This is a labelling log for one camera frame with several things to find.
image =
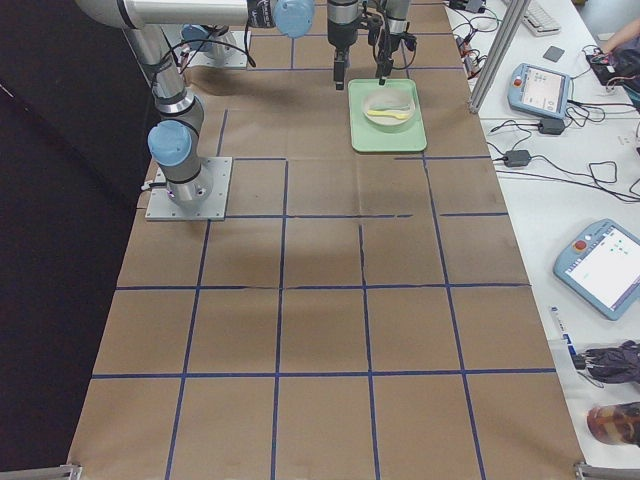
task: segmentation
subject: white screen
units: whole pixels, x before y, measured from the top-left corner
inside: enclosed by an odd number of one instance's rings
[[[615,310],[640,281],[640,245],[610,227],[586,257],[565,271],[601,303]]]
[[[529,67],[522,90],[522,103],[541,110],[558,112],[564,77]]]

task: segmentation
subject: blue joint cap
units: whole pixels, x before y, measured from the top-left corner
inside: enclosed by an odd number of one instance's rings
[[[313,23],[314,0],[278,0],[273,17],[278,30],[289,38],[302,37]]]
[[[191,153],[189,129],[175,120],[165,120],[153,127],[147,138],[149,150],[163,167],[180,165]]]
[[[207,42],[204,45],[198,40],[204,40],[209,36],[209,32],[202,25],[187,24],[182,26],[180,32],[182,39],[189,42],[191,50],[200,50],[201,52],[210,52],[213,49],[213,43]]]

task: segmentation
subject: tiled table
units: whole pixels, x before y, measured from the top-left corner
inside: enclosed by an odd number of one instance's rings
[[[324,9],[295,42],[256,32],[256,70],[190,72],[200,154],[234,157],[228,218],[139,210],[69,460],[109,480],[573,478],[444,7],[411,9],[395,75],[429,145],[404,156],[351,148]],[[370,78],[365,38],[352,56]]]

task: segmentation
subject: white mounting plate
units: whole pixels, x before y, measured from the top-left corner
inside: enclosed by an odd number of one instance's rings
[[[145,218],[149,221],[224,220],[232,165],[231,157],[203,158],[202,168],[213,176],[212,191],[207,198],[193,204],[178,204],[169,197],[166,188],[156,187],[151,190]],[[158,169],[154,182],[165,181],[164,174]]]
[[[233,38],[236,39],[236,45],[239,48],[244,48],[244,31],[243,32],[230,32]],[[247,33],[247,46],[251,45],[251,32]],[[204,53],[198,52],[195,55],[191,54],[189,58],[193,58],[189,62],[187,69],[191,67],[212,67],[212,68],[228,68],[228,69],[244,69],[247,68],[247,56],[233,49],[233,53],[229,55],[223,64],[218,64],[210,57],[207,57]]]

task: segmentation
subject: person's arm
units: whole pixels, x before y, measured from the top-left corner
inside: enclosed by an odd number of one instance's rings
[[[627,42],[638,35],[640,35],[640,18],[628,23],[618,30],[604,43],[604,45],[602,45],[602,52],[609,53],[618,45],[622,45],[624,42]]]

